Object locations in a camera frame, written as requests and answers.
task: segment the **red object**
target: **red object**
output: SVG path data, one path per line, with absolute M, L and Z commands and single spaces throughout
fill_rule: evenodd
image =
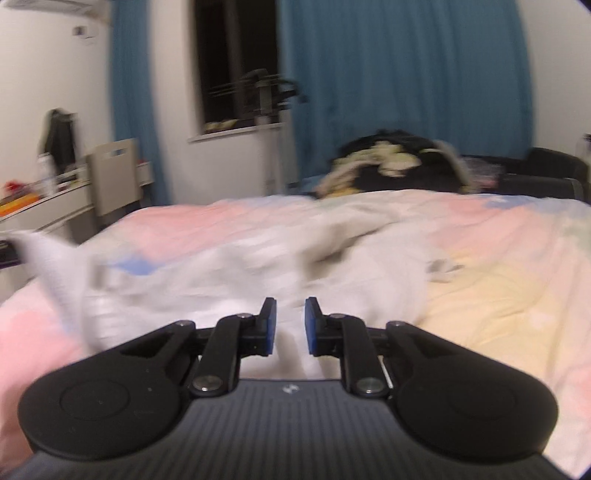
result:
M 4 192 L 6 193 L 6 196 L 14 195 L 17 191 L 26 186 L 26 183 L 18 180 L 11 180 L 4 184 Z

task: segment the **beige chair backrest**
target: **beige chair backrest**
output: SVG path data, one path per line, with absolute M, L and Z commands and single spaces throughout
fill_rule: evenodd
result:
M 95 148 L 89 159 L 90 179 L 98 216 L 137 202 L 142 191 L 137 178 L 137 142 L 121 140 Z

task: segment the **window sill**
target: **window sill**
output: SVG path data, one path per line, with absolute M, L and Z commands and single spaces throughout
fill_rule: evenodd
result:
M 249 134 L 252 132 L 257 132 L 260 130 L 270 130 L 270 129 L 281 128 L 281 127 L 282 127 L 281 123 L 255 125 L 253 127 L 235 128 L 235 129 L 231 129 L 231 130 L 224 130 L 223 132 L 214 132 L 211 134 L 197 135 L 196 137 L 189 138 L 189 140 L 187 140 L 187 141 L 189 143 L 205 142 L 207 140 L 212 140 L 214 138 L 230 137 L 232 135 L 243 135 L 243 134 Z

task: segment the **blue curtain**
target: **blue curtain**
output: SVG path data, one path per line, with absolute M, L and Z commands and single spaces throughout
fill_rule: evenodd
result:
M 152 165 L 152 201 L 170 203 L 154 126 L 150 82 L 149 0 L 112 3 L 111 95 L 115 139 L 137 138 L 139 155 Z
M 282 74 L 300 176 L 377 129 L 522 157 L 532 141 L 530 72 L 515 0 L 278 0 Z

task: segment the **bottle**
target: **bottle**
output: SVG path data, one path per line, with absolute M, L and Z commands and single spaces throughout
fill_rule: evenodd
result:
M 49 153 L 39 155 L 37 158 L 39 175 L 41 177 L 41 193 L 49 197 L 57 193 L 56 164 Z

